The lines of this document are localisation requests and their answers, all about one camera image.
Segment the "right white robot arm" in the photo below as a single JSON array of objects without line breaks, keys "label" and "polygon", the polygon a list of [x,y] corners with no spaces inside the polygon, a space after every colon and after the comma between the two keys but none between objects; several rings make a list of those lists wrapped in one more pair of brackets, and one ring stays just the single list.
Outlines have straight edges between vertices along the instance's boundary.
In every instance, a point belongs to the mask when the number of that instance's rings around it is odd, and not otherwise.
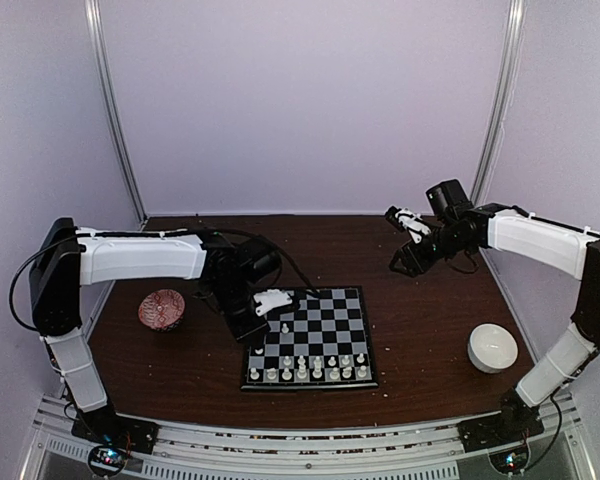
[{"label": "right white robot arm", "polygon": [[475,205],[456,179],[426,192],[433,219],[391,206],[386,220],[408,235],[390,262],[408,277],[459,254],[482,254],[533,347],[533,367],[501,400],[492,430],[515,440],[552,393],[600,353],[600,230],[543,218],[517,205]]}]

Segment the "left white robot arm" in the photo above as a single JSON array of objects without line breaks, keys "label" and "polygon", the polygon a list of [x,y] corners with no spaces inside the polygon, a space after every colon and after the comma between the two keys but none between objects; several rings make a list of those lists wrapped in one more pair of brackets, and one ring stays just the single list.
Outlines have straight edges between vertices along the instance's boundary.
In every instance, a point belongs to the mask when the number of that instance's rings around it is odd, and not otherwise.
[{"label": "left white robot arm", "polygon": [[230,241],[228,230],[114,232],[52,225],[29,273],[32,321],[72,395],[79,419],[103,444],[124,433],[82,332],[80,290],[101,282],[146,278],[201,281],[237,342],[256,345],[269,312],[293,300],[279,289],[252,290],[278,268],[277,247],[258,235]]}]

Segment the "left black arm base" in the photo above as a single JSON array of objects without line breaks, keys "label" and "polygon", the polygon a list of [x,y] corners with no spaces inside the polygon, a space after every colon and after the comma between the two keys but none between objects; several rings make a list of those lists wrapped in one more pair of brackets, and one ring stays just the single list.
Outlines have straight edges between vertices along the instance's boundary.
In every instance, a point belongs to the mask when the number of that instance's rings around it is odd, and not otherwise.
[{"label": "left black arm base", "polygon": [[87,466],[99,478],[120,474],[135,454],[151,454],[159,426],[151,421],[118,415],[111,406],[92,412],[76,410],[71,433],[94,443]]}]

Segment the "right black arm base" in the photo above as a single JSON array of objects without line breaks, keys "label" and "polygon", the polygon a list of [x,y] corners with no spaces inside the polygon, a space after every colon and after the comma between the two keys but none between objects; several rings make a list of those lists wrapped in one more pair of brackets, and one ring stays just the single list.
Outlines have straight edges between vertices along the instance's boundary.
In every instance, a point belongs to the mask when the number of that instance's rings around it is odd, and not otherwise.
[{"label": "right black arm base", "polygon": [[491,466],[509,476],[523,473],[531,460],[529,439],[545,431],[539,408],[515,399],[503,400],[499,413],[461,421],[457,428],[466,453],[493,450]]}]

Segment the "black grey chessboard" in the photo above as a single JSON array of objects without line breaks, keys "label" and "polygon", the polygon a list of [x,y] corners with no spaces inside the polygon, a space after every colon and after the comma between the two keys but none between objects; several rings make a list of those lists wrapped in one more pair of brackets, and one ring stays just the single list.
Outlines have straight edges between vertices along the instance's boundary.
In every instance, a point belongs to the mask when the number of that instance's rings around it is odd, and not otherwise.
[{"label": "black grey chessboard", "polygon": [[[243,356],[241,389],[243,391],[302,391],[302,390],[353,390],[376,388],[377,368],[371,339],[371,327],[367,317],[366,302],[360,286],[323,287],[318,297],[297,288],[284,289],[290,292],[296,303],[293,311],[272,311],[265,315],[270,331],[258,348],[248,347]],[[287,334],[281,333],[281,326],[286,323],[290,329]],[[262,356],[251,355],[255,349],[264,349]],[[365,355],[365,363],[356,363],[358,354]],[[304,356],[306,367],[299,367],[298,357]],[[348,366],[341,364],[344,355],[350,356]],[[289,356],[290,366],[283,365],[283,358]],[[323,376],[312,377],[314,358],[323,360]],[[328,360],[331,356],[337,359],[340,378],[332,380]],[[367,376],[359,378],[357,370],[365,365]],[[249,371],[256,368],[260,377],[250,379]],[[269,381],[266,371],[277,369],[277,378]],[[289,368],[292,378],[282,379],[285,368]],[[306,368],[308,380],[298,382],[295,372],[298,368]],[[352,369],[349,379],[342,377],[342,370]]]}]

